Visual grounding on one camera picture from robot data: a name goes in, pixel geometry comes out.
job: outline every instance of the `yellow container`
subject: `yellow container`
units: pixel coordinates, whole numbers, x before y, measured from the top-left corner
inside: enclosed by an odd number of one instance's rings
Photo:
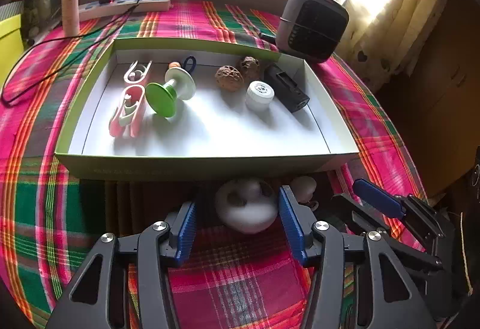
[[[23,53],[20,16],[15,15],[0,21],[0,86],[4,84],[11,68]]]

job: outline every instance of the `open cardboard box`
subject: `open cardboard box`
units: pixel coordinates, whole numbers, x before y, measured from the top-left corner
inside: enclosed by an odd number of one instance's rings
[[[141,133],[109,135],[109,121],[131,62],[153,61],[150,82],[164,83],[170,62],[195,56],[196,95],[163,118],[146,107]],[[275,97],[266,112],[245,105],[245,90],[215,85],[215,72],[244,56],[276,62],[310,97],[291,114]],[[116,39],[97,59],[72,102],[55,155],[80,179],[152,181],[279,176],[340,167],[358,153],[334,102],[308,64],[238,44],[180,38]]]

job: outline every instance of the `pink clip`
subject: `pink clip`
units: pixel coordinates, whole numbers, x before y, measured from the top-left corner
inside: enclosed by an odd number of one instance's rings
[[[148,78],[150,77],[150,66],[152,66],[152,61],[148,62],[147,66],[139,64],[138,61],[133,62],[123,76],[125,85],[146,86],[148,83]]]
[[[145,99],[145,88],[142,85],[131,85],[123,90],[121,101],[109,124],[112,137],[123,135],[127,125],[130,125],[130,137],[138,135],[145,114]]]

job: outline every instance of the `metal screw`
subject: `metal screw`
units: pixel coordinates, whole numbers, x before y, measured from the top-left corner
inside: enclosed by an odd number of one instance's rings
[[[159,222],[155,222],[153,224],[153,228],[154,230],[156,231],[162,231],[162,230],[165,230],[167,228],[169,224],[167,222],[164,222],[164,221],[159,221]]]
[[[104,235],[102,235],[100,237],[100,239],[102,240],[103,243],[109,243],[109,242],[113,241],[114,238],[115,238],[115,236],[113,235],[113,233],[105,233]]]
[[[382,236],[377,231],[369,231],[368,238],[370,238],[372,241],[379,241],[382,238]]]
[[[315,228],[318,230],[328,230],[330,226],[328,223],[326,223],[324,220],[319,220],[318,222],[315,222]]]

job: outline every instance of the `plastic container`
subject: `plastic container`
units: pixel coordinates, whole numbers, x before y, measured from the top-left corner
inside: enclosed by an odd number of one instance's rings
[[[246,104],[252,111],[265,111],[275,96],[272,87],[261,81],[252,81],[247,89]]]

